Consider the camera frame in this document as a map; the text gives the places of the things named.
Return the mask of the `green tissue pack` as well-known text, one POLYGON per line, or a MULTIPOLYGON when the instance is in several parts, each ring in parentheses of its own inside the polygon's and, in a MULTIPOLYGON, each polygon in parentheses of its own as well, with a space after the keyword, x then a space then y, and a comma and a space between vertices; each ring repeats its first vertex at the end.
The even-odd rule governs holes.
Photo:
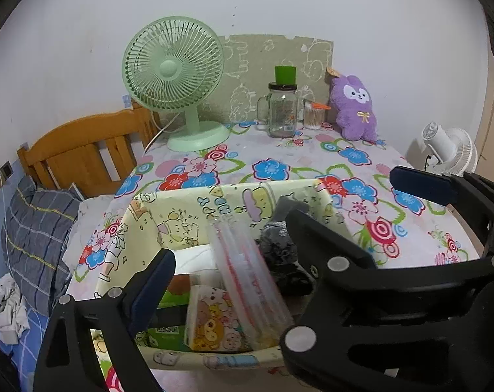
POLYGON ((174 275, 147 330, 151 348, 189 351, 185 344, 185 327, 190 289, 188 273, 174 275))

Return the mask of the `yellow cartoon tissue pack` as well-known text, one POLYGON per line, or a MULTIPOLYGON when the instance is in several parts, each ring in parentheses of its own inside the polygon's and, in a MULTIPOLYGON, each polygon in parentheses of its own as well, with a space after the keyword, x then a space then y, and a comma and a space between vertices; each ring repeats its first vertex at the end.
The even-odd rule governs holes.
POLYGON ((229 293, 206 285, 195 285, 190 290, 184 342, 192 351, 244 352, 252 349, 229 293))

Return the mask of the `yellow fabric storage box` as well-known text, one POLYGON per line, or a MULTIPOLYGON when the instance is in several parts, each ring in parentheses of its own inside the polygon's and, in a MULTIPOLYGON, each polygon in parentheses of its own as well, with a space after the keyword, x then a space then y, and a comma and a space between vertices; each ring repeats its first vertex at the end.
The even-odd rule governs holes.
POLYGON ((349 236, 341 201, 315 179, 262 181, 142 193, 126 208, 119 227, 112 228, 114 245, 107 249, 95 294, 125 287, 162 248, 170 251, 208 244, 208 221, 233 213, 253 237, 273 214, 278 199, 288 196, 309 205, 311 214, 342 236, 349 236))

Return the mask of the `clear plastic pouch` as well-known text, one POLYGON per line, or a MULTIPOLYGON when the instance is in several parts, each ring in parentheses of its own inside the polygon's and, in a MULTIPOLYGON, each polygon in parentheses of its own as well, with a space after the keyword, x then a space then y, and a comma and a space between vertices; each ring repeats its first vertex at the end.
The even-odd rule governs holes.
POLYGON ((221 217, 209 222, 207 235, 250 346, 255 351, 276 346, 293 319, 249 228, 221 217))

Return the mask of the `grey drawstring pouch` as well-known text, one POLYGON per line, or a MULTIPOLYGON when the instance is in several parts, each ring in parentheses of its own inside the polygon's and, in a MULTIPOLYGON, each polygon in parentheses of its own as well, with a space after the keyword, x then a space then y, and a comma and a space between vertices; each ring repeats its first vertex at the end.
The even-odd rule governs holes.
POLYGON ((297 247, 288 233, 286 217, 292 210, 309 211, 309 205, 288 196, 281 196, 270 221, 260 232, 258 248, 269 266, 294 264, 298 260, 297 247))

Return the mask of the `black umbrella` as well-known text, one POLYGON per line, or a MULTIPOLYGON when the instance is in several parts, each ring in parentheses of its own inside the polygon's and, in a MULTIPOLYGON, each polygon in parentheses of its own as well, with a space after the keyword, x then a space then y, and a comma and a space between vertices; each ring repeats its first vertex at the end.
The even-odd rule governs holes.
POLYGON ((295 258, 275 263, 270 271, 291 316, 297 318, 310 300, 315 281, 295 258))

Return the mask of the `white standing fan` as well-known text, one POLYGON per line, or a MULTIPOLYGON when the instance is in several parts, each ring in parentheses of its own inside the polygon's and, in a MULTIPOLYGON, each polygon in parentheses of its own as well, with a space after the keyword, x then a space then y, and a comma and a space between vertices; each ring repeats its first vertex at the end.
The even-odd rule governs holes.
POLYGON ((476 171, 476 145, 465 130, 443 129, 438 123, 430 122, 422 130, 421 137, 430 150, 425 163, 427 172, 462 176, 465 172, 476 171))

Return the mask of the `floral tablecloth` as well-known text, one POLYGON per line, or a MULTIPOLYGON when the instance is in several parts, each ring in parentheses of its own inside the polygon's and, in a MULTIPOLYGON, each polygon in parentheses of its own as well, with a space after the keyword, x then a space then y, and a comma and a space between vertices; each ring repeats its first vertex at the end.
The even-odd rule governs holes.
POLYGON ((350 235, 385 269, 449 265, 478 258, 469 236, 445 206, 394 189, 390 170, 405 159, 383 140, 348 142, 332 126, 300 129, 292 138, 270 137, 255 122, 230 127, 229 138, 202 151, 171 151, 154 144, 137 161, 81 242, 68 288, 76 299, 95 289, 110 232, 131 200, 142 193, 216 185, 315 179, 341 201, 350 235))

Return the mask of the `purple plush bunny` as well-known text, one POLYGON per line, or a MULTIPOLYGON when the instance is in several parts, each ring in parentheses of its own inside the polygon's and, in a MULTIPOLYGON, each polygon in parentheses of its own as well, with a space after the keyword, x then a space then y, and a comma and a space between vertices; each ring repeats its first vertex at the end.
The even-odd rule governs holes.
POLYGON ((377 140, 372 98, 358 76, 332 77, 329 102, 336 109, 336 124, 345 140, 377 140))

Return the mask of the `grey plaid pillow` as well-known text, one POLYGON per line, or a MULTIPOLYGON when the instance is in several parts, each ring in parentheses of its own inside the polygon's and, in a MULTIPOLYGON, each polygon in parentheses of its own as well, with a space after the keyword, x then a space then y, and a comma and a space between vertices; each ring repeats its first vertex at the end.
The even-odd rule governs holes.
POLYGON ((79 203, 74 192, 43 188, 26 175, 5 210, 4 261, 27 304, 46 317, 71 280, 63 257, 79 203))

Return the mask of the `white crumpled cloth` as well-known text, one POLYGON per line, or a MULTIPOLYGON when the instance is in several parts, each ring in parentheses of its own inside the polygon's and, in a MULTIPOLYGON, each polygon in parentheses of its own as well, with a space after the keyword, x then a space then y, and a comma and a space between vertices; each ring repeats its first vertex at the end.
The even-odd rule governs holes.
POLYGON ((0 341, 17 345, 29 328, 25 298, 17 282, 6 273, 0 278, 0 341))

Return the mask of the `cotton swab jar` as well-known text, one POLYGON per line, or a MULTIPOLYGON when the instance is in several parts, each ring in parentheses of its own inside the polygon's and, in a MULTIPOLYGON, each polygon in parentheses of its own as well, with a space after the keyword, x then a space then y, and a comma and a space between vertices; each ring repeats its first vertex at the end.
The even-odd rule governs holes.
POLYGON ((320 104, 311 100, 304 100, 303 124, 310 130, 319 130, 325 122, 329 105, 320 104))

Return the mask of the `wooden bed headboard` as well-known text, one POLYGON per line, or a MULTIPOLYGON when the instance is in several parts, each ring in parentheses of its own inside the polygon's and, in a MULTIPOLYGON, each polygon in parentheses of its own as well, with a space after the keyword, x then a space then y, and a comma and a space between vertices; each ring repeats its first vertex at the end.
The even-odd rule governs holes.
POLYGON ((143 145, 158 131, 156 117, 138 104, 131 109, 76 119, 20 147, 25 174, 47 189, 79 187, 87 197, 115 194, 137 165, 131 135, 143 145))

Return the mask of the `green desk fan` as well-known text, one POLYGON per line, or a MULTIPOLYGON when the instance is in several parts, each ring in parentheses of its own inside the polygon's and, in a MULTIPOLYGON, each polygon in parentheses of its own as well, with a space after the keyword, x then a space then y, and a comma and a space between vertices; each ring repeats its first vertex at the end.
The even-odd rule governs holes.
POLYGON ((183 113, 185 124, 169 136, 171 151, 202 151, 227 140, 217 121, 201 121, 197 106, 220 84, 221 41, 200 20, 169 16, 151 22, 125 48, 122 79, 135 102, 150 111, 183 113))

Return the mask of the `green patterned board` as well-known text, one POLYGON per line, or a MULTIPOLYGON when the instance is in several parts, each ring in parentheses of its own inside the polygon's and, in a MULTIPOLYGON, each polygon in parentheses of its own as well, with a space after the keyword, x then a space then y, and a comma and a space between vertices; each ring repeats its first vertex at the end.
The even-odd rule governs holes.
POLYGON ((332 65, 334 43, 319 38, 270 35, 222 36, 224 71, 212 95, 198 106, 204 121, 222 124, 253 121, 257 102, 275 81, 276 66, 297 71, 298 111, 305 99, 329 100, 327 69, 332 65))

